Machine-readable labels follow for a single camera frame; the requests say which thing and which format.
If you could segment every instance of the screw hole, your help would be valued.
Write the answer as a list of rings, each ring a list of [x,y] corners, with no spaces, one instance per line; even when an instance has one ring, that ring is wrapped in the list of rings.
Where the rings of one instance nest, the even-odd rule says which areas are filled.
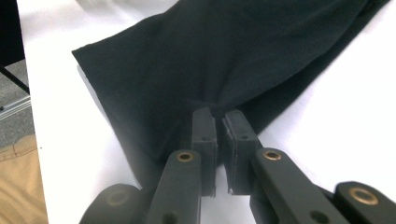
[[[177,159],[179,161],[188,162],[188,161],[192,161],[193,155],[190,152],[182,152],[178,154]]]
[[[110,206],[120,206],[124,203],[126,203],[129,199],[129,194],[125,190],[117,190],[114,192],[111,192],[107,196],[107,204]]]
[[[310,215],[311,215],[311,218],[314,219],[314,221],[316,221],[317,223],[320,223],[320,224],[330,223],[329,218],[319,211],[312,211]]]
[[[173,213],[163,215],[163,224],[177,224],[177,220],[177,215]]]
[[[282,158],[280,154],[273,151],[267,151],[264,153],[263,156],[270,161],[279,161]]]

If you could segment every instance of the brass insert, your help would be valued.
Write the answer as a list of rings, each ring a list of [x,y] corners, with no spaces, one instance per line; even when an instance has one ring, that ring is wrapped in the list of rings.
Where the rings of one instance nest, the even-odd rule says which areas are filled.
[[[263,156],[270,161],[279,161],[282,156],[274,151],[266,151]]]
[[[126,203],[129,199],[129,193],[125,190],[119,189],[111,192],[106,199],[106,202],[110,206],[120,206]]]
[[[360,203],[367,205],[376,205],[379,203],[378,198],[369,190],[362,188],[352,188],[349,190],[350,196]]]
[[[190,152],[181,152],[177,155],[177,160],[182,162],[192,161],[194,156]]]

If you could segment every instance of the garment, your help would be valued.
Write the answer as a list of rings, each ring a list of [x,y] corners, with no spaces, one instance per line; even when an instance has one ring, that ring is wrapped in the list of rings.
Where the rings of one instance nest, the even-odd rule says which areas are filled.
[[[16,0],[0,4],[0,65],[8,66],[24,59],[21,23]]]
[[[258,131],[386,2],[180,0],[73,54],[145,187],[161,167],[143,163],[184,147],[194,110],[241,107]]]
[[[0,223],[48,223],[34,135],[0,149]]]

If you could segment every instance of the white table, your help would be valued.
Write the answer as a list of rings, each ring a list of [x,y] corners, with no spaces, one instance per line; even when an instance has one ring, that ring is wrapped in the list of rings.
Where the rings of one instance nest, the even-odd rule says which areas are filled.
[[[50,223],[78,223],[96,195],[138,186],[103,108],[71,50],[161,13],[176,0],[18,0]],[[325,189],[356,180],[396,201],[396,3],[390,2],[270,127],[266,147],[287,152]],[[254,223],[248,197],[203,198],[202,223]]]

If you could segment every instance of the black cloth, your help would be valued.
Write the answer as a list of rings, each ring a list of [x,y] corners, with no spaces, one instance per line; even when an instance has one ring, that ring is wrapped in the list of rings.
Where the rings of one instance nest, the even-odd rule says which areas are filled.
[[[24,59],[20,16],[16,0],[0,3],[0,65],[8,66]]]
[[[139,181],[149,182],[194,110],[208,106],[221,117],[239,106],[258,131],[386,2],[180,0],[73,54]],[[157,162],[156,171],[138,158]]]

